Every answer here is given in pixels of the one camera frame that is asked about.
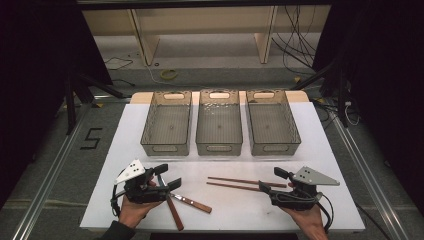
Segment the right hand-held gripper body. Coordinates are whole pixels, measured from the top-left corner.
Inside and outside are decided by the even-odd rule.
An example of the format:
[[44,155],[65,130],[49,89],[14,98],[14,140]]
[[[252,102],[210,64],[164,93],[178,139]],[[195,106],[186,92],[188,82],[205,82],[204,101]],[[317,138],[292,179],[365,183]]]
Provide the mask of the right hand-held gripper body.
[[291,192],[271,190],[269,197],[271,204],[278,207],[297,211],[310,210],[321,198],[317,191],[318,185],[339,186],[340,182],[310,167],[303,166],[297,173],[291,174],[293,184]]

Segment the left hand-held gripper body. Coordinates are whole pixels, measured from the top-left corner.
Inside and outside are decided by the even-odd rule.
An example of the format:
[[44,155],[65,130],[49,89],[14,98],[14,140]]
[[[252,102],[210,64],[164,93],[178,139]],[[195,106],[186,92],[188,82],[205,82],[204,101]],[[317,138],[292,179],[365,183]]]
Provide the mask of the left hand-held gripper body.
[[150,186],[153,176],[153,168],[145,168],[139,159],[133,160],[115,179],[114,189],[120,183],[124,183],[124,189],[114,192],[114,201],[122,195],[138,204],[165,201],[170,192],[168,186]]

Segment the wooden-handled fork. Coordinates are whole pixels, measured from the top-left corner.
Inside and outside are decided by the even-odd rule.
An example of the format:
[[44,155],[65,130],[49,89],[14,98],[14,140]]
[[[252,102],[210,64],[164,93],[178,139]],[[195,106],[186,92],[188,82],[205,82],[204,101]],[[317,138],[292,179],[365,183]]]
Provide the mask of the wooden-handled fork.
[[210,214],[212,212],[212,208],[207,206],[207,205],[204,205],[202,203],[199,203],[197,201],[194,201],[192,199],[186,198],[186,197],[181,196],[181,195],[177,195],[177,194],[173,194],[173,193],[171,193],[170,195],[171,195],[171,197],[177,199],[178,201],[183,202],[183,203],[185,203],[189,206],[192,206],[192,207],[194,207],[198,210],[201,210],[201,211],[206,212],[208,214]]

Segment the wooden-handled knife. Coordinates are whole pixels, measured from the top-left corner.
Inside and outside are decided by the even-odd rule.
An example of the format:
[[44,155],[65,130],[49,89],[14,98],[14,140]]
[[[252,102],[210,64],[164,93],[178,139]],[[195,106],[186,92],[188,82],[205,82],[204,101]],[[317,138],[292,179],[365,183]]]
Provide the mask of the wooden-handled knife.
[[[165,186],[165,182],[164,182],[162,176],[158,175],[157,178],[158,178],[159,184],[161,186]],[[179,216],[179,214],[178,214],[178,212],[175,208],[175,205],[174,205],[174,203],[173,203],[173,201],[170,197],[170,194],[167,195],[166,201],[167,201],[168,207],[170,209],[170,212],[172,214],[175,225],[177,227],[177,230],[182,231],[184,229],[184,225],[183,225],[182,220],[181,220],[181,218],[180,218],[180,216]]]

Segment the transparent grey storage bin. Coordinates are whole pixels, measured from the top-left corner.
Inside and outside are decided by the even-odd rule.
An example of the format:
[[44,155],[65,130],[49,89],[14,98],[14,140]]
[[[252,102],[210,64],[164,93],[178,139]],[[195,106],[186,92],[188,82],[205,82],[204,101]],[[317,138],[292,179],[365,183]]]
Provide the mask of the transparent grey storage bin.
[[243,144],[237,90],[200,91],[196,145],[200,156],[239,156]]
[[282,89],[246,92],[246,115],[253,156],[292,156],[302,140]]
[[187,156],[191,133],[192,93],[153,93],[140,144],[148,156]]

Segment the person's left hand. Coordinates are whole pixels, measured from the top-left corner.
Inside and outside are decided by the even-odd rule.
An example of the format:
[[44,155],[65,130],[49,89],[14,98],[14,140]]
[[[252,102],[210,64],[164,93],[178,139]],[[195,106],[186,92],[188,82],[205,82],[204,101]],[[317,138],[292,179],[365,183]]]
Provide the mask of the person's left hand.
[[142,204],[133,203],[126,196],[124,196],[118,222],[129,228],[135,229],[147,216],[149,211],[159,206],[160,204],[161,201]]

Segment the person's right hand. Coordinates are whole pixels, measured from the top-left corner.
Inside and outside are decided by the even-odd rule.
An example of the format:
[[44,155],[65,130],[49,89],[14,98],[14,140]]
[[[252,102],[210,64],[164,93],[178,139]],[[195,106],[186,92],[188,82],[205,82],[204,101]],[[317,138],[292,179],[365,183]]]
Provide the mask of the person's right hand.
[[324,230],[321,210],[317,205],[310,210],[297,211],[283,208],[283,211],[293,219],[309,240],[329,240]]

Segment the black metal stand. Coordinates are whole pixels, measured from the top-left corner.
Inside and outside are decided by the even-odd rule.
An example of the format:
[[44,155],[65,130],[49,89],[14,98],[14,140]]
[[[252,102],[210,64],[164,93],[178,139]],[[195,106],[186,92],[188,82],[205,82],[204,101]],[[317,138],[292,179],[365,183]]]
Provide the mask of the black metal stand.
[[347,92],[347,80],[343,74],[343,67],[340,60],[333,60],[329,65],[322,68],[311,77],[299,84],[296,84],[292,91],[301,90],[310,84],[323,78],[324,82],[320,87],[320,93],[323,97],[329,97],[334,92],[337,93],[337,117],[344,127],[348,126],[348,117],[345,114],[345,102]]
[[89,89],[90,86],[103,90],[118,99],[130,98],[130,95],[119,92],[87,74],[80,72],[69,73],[65,80],[65,99],[68,116],[67,134],[70,134],[74,130],[77,122],[74,96],[77,96],[84,104],[91,104],[94,101],[94,95]]

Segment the light wooden shelf unit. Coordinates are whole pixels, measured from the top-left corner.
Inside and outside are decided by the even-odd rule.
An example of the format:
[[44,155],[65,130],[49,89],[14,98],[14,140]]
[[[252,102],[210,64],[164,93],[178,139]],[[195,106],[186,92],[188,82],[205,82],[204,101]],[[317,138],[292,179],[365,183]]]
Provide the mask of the light wooden shelf unit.
[[150,65],[162,35],[252,33],[259,61],[268,62],[273,33],[323,30],[328,5],[85,10],[95,36],[133,36]]

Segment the black curtain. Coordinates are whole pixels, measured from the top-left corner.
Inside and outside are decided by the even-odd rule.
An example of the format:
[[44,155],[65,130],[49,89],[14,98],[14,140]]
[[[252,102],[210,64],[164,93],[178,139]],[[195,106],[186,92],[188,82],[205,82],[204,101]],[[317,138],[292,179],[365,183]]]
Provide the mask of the black curtain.
[[343,59],[351,96],[402,187],[424,216],[424,0],[330,0],[313,69]]
[[0,209],[74,73],[111,83],[77,0],[0,0]]

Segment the aluminium floor rail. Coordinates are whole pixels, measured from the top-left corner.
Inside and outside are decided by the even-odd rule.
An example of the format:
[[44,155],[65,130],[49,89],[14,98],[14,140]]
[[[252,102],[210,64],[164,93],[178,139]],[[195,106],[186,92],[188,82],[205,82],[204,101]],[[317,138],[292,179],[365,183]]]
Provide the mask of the aluminium floor rail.
[[77,107],[77,122],[70,131],[65,111],[58,112],[53,127],[34,155],[34,161],[28,165],[12,196],[7,200],[8,208],[23,212],[11,240],[29,238],[90,109],[90,104]]
[[352,161],[354,162],[382,220],[384,221],[392,240],[409,240],[406,229],[401,223],[401,219],[392,207],[388,197],[377,182],[377,178],[368,166],[366,159],[360,151],[350,131],[344,127],[335,113],[330,113],[338,134],[342,138]]

